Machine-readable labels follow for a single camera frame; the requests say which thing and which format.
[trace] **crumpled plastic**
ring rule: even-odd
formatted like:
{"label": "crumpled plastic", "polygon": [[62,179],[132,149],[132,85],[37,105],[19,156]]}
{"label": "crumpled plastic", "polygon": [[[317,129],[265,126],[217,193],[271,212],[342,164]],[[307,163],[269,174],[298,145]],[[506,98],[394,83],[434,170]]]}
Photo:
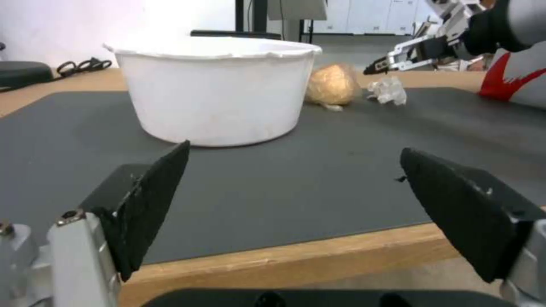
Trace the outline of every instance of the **crumpled plastic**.
{"label": "crumpled plastic", "polygon": [[342,105],[349,104],[361,93],[353,67],[335,63],[311,74],[306,101],[322,105],[331,111],[342,111]]}
{"label": "crumpled plastic", "polygon": [[375,98],[381,104],[393,102],[395,105],[403,105],[407,101],[406,91],[396,76],[388,76],[377,82],[370,82],[368,91],[373,93],[368,98]]}

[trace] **robotic hand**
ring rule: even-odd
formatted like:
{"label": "robotic hand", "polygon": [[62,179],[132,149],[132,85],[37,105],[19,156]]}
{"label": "robotic hand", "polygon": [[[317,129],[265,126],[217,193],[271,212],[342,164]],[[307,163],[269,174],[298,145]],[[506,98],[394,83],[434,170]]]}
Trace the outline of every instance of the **robotic hand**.
{"label": "robotic hand", "polygon": [[497,0],[489,10],[479,0],[427,1],[443,19],[438,32],[424,34],[421,28],[415,39],[396,45],[364,74],[472,60],[498,48],[518,52],[546,40],[545,0]]}

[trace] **cabinet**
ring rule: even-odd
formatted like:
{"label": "cabinet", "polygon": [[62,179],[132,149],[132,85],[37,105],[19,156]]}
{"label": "cabinet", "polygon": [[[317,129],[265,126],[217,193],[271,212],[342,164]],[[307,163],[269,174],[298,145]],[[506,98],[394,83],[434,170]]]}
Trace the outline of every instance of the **cabinet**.
{"label": "cabinet", "polygon": [[[347,18],[351,0],[328,0],[326,7],[327,20],[315,20],[315,33],[348,33]],[[309,20],[305,21],[305,32],[309,29]]]}
{"label": "cabinet", "polygon": [[352,0],[347,30],[353,34],[387,34],[391,0]]}
{"label": "cabinet", "polygon": [[[315,33],[412,35],[414,27],[435,16],[426,0],[328,0],[327,20]],[[305,21],[305,33],[310,21]]]}
{"label": "cabinet", "polygon": [[416,11],[417,0],[391,0],[386,32],[396,35],[413,34]]}

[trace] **wooden table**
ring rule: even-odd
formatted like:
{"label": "wooden table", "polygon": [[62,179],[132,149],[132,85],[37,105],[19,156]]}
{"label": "wooden table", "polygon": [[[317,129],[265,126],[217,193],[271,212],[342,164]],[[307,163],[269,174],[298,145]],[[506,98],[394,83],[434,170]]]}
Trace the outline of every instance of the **wooden table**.
{"label": "wooden table", "polygon": [[[397,73],[406,87],[451,86],[477,92],[481,72]],[[360,84],[382,77],[359,76]],[[126,90],[119,70],[78,75],[50,84],[0,93],[0,117],[61,91]],[[184,287],[297,287],[457,257],[433,224],[309,243],[143,266],[121,291],[121,306]]]}

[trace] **white bowl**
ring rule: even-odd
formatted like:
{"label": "white bowl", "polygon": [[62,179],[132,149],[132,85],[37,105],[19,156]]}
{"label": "white bowl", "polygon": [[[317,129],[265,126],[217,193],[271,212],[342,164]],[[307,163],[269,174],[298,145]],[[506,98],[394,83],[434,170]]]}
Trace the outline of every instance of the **white bowl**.
{"label": "white bowl", "polygon": [[115,53],[142,128],[157,138],[234,146],[276,138],[298,122],[315,45],[184,37],[104,44]]}

